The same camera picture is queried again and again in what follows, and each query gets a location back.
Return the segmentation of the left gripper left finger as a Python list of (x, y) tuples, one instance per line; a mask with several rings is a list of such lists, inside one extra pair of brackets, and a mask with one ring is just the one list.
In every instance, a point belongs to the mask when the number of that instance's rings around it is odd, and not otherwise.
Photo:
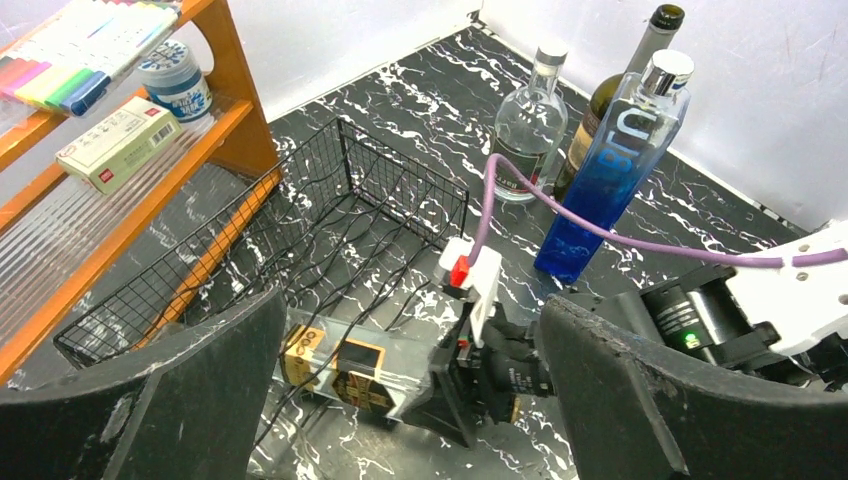
[(1, 394), (5, 479), (243, 479), (284, 337), (270, 287), (147, 346)]

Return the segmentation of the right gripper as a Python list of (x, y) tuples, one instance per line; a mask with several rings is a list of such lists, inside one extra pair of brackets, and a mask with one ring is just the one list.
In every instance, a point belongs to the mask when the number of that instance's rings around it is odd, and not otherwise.
[(514, 422), (520, 395), (554, 395), (533, 328), (508, 321), (497, 302), (482, 333), (474, 334), (471, 311), (465, 303), (430, 360), (430, 430), (464, 447), (476, 441), (479, 423)]

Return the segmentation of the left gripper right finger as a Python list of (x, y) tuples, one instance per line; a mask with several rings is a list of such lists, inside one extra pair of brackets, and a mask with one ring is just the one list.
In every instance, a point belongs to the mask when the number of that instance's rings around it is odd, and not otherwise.
[(548, 298), (542, 353), (583, 479), (843, 479), (847, 398), (726, 370)]

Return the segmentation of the blue glass bottle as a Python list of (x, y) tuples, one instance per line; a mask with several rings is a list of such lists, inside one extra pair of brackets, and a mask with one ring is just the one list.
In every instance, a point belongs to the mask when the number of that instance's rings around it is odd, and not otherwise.
[(562, 206), (610, 229), (677, 136), (691, 95), (695, 63), (658, 50), (641, 73), (627, 73), (600, 121)]

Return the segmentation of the clear whisky bottle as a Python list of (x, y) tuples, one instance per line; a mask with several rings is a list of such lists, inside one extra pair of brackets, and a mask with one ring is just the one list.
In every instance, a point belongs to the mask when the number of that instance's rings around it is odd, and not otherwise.
[(396, 421), (433, 390), (433, 344), (299, 309), (287, 311), (286, 325), (290, 385)]

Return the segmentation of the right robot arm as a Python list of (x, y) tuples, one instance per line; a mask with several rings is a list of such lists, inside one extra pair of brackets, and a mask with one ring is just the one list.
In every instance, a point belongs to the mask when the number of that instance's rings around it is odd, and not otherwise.
[[(770, 381), (847, 379), (847, 309), (836, 281), (847, 275), (847, 229), (782, 245), (790, 263), (767, 269), (764, 253), (746, 267), (711, 265), (639, 291), (600, 297), (574, 289), (572, 303), (621, 329), (713, 365)], [(556, 388), (539, 357), (540, 339), (509, 322), (497, 299), (502, 258), (490, 248), (471, 267), (473, 245), (448, 240), (434, 270), (444, 294), (463, 303), (458, 324), (430, 364), (433, 385), (407, 423), (468, 445), (476, 424), (510, 422), (519, 395), (551, 397)]]

